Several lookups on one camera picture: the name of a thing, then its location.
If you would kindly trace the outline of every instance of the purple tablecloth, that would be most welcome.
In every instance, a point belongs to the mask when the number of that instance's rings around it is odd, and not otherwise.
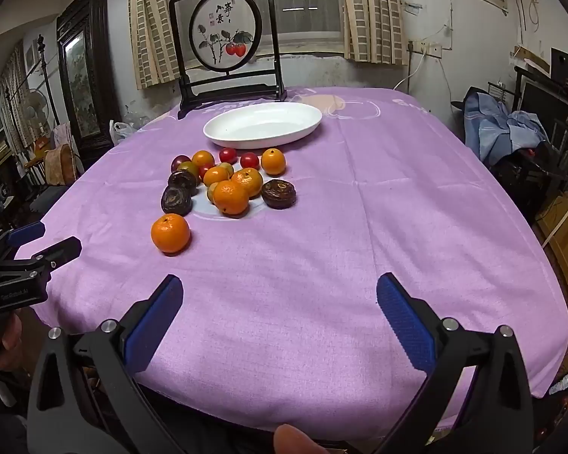
[[[53,274],[39,316],[91,330],[172,273],[185,288],[183,308],[141,383],[246,426],[376,437],[424,379],[376,303],[377,279],[391,271],[467,329],[512,326],[531,390],[544,394],[568,344],[568,311],[530,228],[478,159],[402,93],[289,95],[325,112],[313,134],[282,148],[283,178],[298,193],[292,209],[259,200],[245,218],[229,219],[201,193],[186,217],[191,245],[162,255],[150,227],[171,160],[216,153],[202,128],[236,105],[182,121],[171,112],[100,159],[45,216],[46,235],[19,251],[28,257],[71,235],[82,241],[80,258]]]

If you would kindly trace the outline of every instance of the human hand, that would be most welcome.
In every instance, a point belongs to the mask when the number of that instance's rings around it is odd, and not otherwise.
[[[327,450],[316,444],[299,429],[280,425],[274,434],[276,454],[327,454]]]
[[[10,372],[21,367],[23,362],[23,344],[21,343],[22,325],[19,319],[19,311],[13,312],[8,318],[0,352],[0,370]]]

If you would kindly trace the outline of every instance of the blue gripper pad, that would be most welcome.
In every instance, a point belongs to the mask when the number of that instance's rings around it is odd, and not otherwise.
[[[148,302],[150,305],[124,345],[124,366],[130,375],[147,368],[183,305],[181,281],[169,275]]]
[[[35,222],[20,229],[13,230],[7,239],[7,243],[11,247],[21,247],[28,242],[40,239],[46,232],[46,228],[42,222]]]
[[[435,367],[434,339],[387,275],[377,283],[377,302],[412,366],[430,374]]]

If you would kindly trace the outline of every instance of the cherry tomato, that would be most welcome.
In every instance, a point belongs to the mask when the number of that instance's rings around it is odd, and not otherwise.
[[[214,166],[210,165],[210,164],[206,164],[202,167],[200,167],[200,179],[204,180],[204,174],[206,174],[208,171],[210,171]]]
[[[243,169],[258,169],[259,158],[255,154],[248,152],[240,157],[240,165]]]
[[[176,171],[183,162],[191,162],[191,159],[187,155],[179,155],[175,157],[171,164],[171,172],[173,173]]]
[[[221,162],[227,162],[228,164],[235,164],[238,158],[238,153],[235,148],[224,148],[218,153]]]
[[[238,44],[236,46],[236,54],[242,58],[246,54],[246,44]]]

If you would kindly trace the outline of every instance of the striped curtain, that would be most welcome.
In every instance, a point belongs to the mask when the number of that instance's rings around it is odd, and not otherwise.
[[[167,0],[128,0],[137,89],[179,77]]]
[[[6,101],[6,89],[11,97],[12,114]],[[31,126],[23,117],[23,108],[29,95],[30,89],[25,80],[23,63],[23,41],[19,41],[6,61],[0,76],[0,111],[8,145],[14,154],[24,152],[42,135],[39,128],[35,125]]]
[[[345,57],[406,65],[400,0],[342,0]]]

